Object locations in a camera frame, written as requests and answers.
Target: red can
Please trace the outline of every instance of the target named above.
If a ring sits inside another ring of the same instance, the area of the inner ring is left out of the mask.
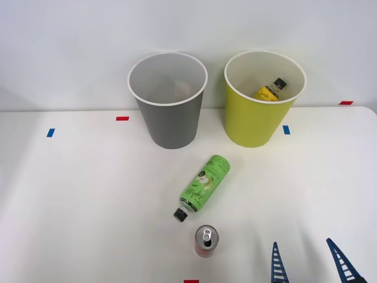
[[[195,233],[195,251],[202,258],[213,255],[219,242],[219,234],[210,225],[203,225]]]

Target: yellow bottle label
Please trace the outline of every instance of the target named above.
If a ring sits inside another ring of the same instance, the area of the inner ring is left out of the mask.
[[[263,101],[278,101],[279,96],[275,94],[268,86],[262,87],[254,96],[255,99]]]

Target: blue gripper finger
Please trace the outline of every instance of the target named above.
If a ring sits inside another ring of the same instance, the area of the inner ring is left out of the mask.
[[[353,267],[343,252],[338,248],[338,246],[335,245],[330,238],[328,238],[326,242],[329,245],[332,257],[334,258],[340,281],[342,283],[367,283]]]
[[[289,283],[277,243],[273,243],[271,258],[271,283]]]

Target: bottle cap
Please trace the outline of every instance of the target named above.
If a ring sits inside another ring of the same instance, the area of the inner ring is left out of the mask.
[[[179,222],[183,222],[186,217],[187,217],[187,214],[185,213],[185,211],[183,211],[182,209],[178,208],[176,210],[176,212],[174,213],[174,217],[179,221]]]
[[[285,81],[283,81],[281,78],[278,78],[275,82],[274,85],[278,87],[278,89],[282,90],[287,84]]]

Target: blue tape marker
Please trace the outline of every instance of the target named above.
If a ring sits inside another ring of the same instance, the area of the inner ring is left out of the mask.
[[[289,127],[283,126],[284,134],[290,134]]]
[[[52,137],[52,135],[54,134],[54,131],[55,129],[49,129],[47,133],[47,137]]]

